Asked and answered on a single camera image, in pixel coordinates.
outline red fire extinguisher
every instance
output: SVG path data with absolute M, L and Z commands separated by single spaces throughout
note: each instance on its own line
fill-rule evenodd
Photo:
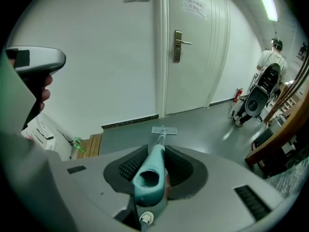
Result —
M 239 97 L 241 96 L 242 88 L 237 90 L 236 96 L 233 99 L 233 102 L 238 102 Z

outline gray handheld device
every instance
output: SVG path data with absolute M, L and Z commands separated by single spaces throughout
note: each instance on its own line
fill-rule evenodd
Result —
M 58 49 L 40 46 L 11 46 L 6 48 L 9 59 L 14 59 L 14 68 L 37 99 L 24 127 L 40 113 L 42 88 L 49 74 L 60 70 L 66 63 L 65 54 Z

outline shoe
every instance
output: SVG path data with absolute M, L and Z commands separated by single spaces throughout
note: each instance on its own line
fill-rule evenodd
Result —
M 235 121 L 235 125 L 237 127 L 243 127 L 243 124 L 239 120 Z
M 140 221 L 146 222 L 148 225 L 150 225 L 154 221 L 154 215 L 150 211 L 145 211 L 140 216 Z
M 237 114 L 235 114 L 234 116 L 233 116 L 233 120 L 234 121 L 238 121 L 240 119 L 240 116 L 238 116 Z

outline person wearing white shirt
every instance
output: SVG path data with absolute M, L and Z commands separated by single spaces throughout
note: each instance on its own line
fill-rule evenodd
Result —
M 257 63 L 257 70 L 260 72 L 263 72 L 267 66 L 273 63 L 277 63 L 280 66 L 280 79 L 278 81 L 278 85 L 276 88 L 273 89 L 273 91 L 276 91 L 279 87 L 279 84 L 282 82 L 285 82 L 286 73 L 287 73 L 287 64 L 283 56 L 280 54 L 283 48 L 283 43 L 279 39 L 272 39 L 272 51 L 264 51 L 261 54 L 261 57 Z M 242 127 L 243 124 L 248 121 L 252 116 L 245 115 L 242 116 L 242 114 L 245 112 L 245 103 L 243 102 L 240 110 L 233 116 L 233 119 L 235 121 L 235 125 L 238 127 Z

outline black pants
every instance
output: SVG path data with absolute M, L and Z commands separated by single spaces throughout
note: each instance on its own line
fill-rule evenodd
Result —
M 237 112 L 237 115 L 238 115 L 239 117 L 241 117 L 242 114 L 245 112 L 245 104 L 246 104 L 246 101 L 244 101 L 244 102 L 242 103 L 241 108 L 240 108 L 239 111 Z M 252 118 L 252 116 L 246 114 L 244 117 L 241 117 L 241 118 L 239 119 L 239 121 L 240 121 L 241 124 L 243 124 L 243 123 L 245 123 L 246 121 L 248 121 L 248 120 L 251 119 L 251 118 Z

